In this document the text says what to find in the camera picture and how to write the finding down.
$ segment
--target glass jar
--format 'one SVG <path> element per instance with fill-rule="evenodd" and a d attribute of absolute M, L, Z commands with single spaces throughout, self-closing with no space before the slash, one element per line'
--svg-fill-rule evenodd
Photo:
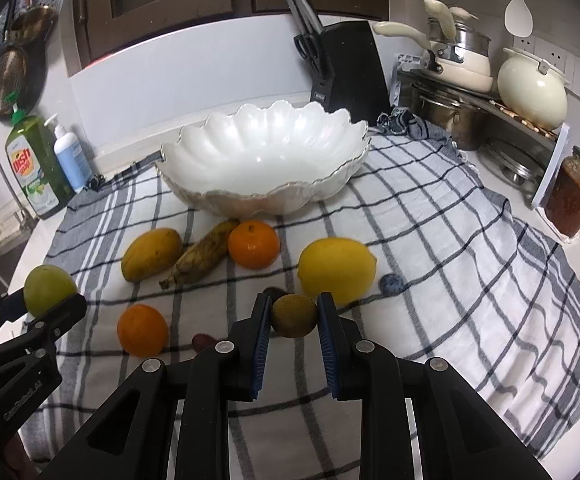
<path fill-rule="evenodd" d="M 573 237 L 580 229 L 580 148 L 575 146 L 558 170 L 545 215 L 565 236 Z"/>

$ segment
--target dish soap label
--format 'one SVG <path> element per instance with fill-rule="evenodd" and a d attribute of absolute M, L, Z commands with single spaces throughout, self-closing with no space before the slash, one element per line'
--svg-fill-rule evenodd
<path fill-rule="evenodd" d="M 48 183 L 26 138 L 19 136 L 14 139 L 6 152 L 14 175 L 35 212 L 43 215 L 59 205 L 59 199 Z"/>

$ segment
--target black knife block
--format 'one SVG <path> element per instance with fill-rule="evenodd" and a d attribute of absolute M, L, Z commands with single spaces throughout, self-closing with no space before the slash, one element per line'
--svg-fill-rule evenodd
<path fill-rule="evenodd" d="M 353 122 L 365 120 L 374 126 L 381 113 L 390 112 L 390 97 L 370 24 L 333 23 L 318 38 L 326 76 L 310 69 L 310 100 L 321 103 L 326 112 L 346 108 Z"/>

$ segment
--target lemon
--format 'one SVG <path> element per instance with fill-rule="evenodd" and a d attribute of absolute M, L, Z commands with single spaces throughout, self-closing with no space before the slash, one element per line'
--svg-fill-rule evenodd
<path fill-rule="evenodd" d="M 331 292 L 337 306 L 358 300 L 370 288 L 376 258 L 361 242 L 349 238 L 321 238 L 299 257 L 298 275 L 306 296 Z"/>
<path fill-rule="evenodd" d="M 61 267 L 39 265 L 32 269 L 23 285 L 23 301 L 34 317 L 79 291 L 71 275 Z"/>
<path fill-rule="evenodd" d="M 272 305 L 270 324 L 276 332 L 290 339 L 307 336 L 319 321 L 319 311 L 310 298 L 286 294 Z"/>

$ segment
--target dish soap bottle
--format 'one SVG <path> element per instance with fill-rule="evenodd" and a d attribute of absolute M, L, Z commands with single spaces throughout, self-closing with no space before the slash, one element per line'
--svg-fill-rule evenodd
<path fill-rule="evenodd" d="M 52 123 L 57 114 L 51 116 L 44 126 Z M 83 148 L 77 135 L 74 132 L 66 132 L 65 127 L 57 122 L 54 127 L 54 154 L 56 155 L 61 169 L 64 170 L 65 176 L 70 182 L 75 193 L 80 192 L 87 183 L 92 179 L 92 169 L 88 164 Z"/>
<path fill-rule="evenodd" d="M 14 127 L 6 139 L 10 167 L 36 214 L 49 218 L 70 202 L 74 192 L 54 156 L 54 136 L 43 119 L 26 117 L 16 104 L 13 110 Z"/>

